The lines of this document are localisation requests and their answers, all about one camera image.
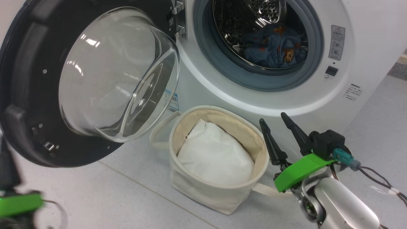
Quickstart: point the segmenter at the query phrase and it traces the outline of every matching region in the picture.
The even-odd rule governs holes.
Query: washing machine
[[[95,162],[198,105],[265,119],[296,159],[281,112],[343,132],[407,47],[403,0],[2,0],[0,18],[2,131],[48,167]],[[272,25],[306,58],[250,59],[244,37]]]

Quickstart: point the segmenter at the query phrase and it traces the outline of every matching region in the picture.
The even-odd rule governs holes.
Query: door hinge
[[[175,33],[175,38],[184,38],[187,37],[186,31],[186,9],[185,9],[185,0],[176,1],[176,6],[172,10],[172,14],[175,15],[177,22],[177,32]]]

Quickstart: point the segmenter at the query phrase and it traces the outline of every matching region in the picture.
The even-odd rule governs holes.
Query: floor seam line
[[[106,166],[106,167],[107,167],[107,168],[109,168],[110,170],[113,170],[114,172],[116,172],[116,173],[118,173],[118,174],[120,174],[120,175],[124,176],[125,178],[127,178],[127,179],[129,179],[129,180],[133,181],[134,183],[136,183],[136,184],[138,184],[138,185],[142,186],[143,188],[145,188],[145,189],[149,190],[150,192],[154,193],[155,195],[157,195],[157,196],[159,196],[159,197],[161,197],[161,198],[165,199],[166,201],[168,201],[168,202],[172,203],[173,205],[175,205],[175,206],[179,207],[180,209],[182,209],[182,210],[184,210],[184,211],[188,212],[189,214],[191,214],[191,215],[195,216],[196,218],[198,218],[198,219],[200,219],[200,220],[204,221],[204,222],[205,222],[206,224],[208,224],[209,226],[211,226],[211,227],[213,227],[213,228],[216,228],[216,229],[220,229],[219,227],[216,227],[215,225],[213,225],[212,223],[208,222],[207,220],[205,220],[205,219],[203,219],[203,218],[201,218],[201,217],[197,216],[196,214],[192,213],[191,211],[189,211],[189,210],[187,210],[187,209],[183,208],[182,206],[180,206],[179,204],[177,204],[177,203],[173,202],[172,200],[168,199],[167,197],[165,197],[165,196],[163,196],[163,195],[161,195],[161,194],[157,193],[156,191],[152,190],[151,188],[149,188],[149,187],[145,186],[144,184],[141,184],[140,182],[138,182],[138,181],[134,180],[133,178],[129,177],[128,175],[126,175],[126,174],[124,174],[124,173],[122,173],[122,172],[118,171],[117,169],[115,169],[115,168],[113,168],[113,167],[111,167],[111,166],[109,166],[109,165],[105,164],[104,162],[101,162],[101,161],[98,161],[98,162],[99,162],[100,164],[102,164],[102,165]]]

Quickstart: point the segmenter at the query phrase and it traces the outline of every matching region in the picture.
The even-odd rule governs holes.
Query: transparent glass
[[[76,133],[127,142],[170,103],[179,75],[175,42],[135,8],[109,11],[69,51],[59,83],[65,123]]]

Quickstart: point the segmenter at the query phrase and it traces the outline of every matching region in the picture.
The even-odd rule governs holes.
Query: white floor
[[[346,145],[364,165],[377,169],[407,194],[407,81],[386,77],[344,133]],[[148,134],[103,160],[80,168],[50,169],[16,156],[25,184],[41,190],[68,213],[70,229],[110,228],[302,228],[313,229],[294,198],[251,193],[237,211],[225,216],[183,196],[170,186],[168,152],[149,147]],[[261,179],[272,185],[276,167]],[[378,193],[360,172],[344,171],[341,181],[365,202],[382,224],[405,228],[407,209],[395,196]],[[38,228],[58,228],[59,211],[46,205]]]

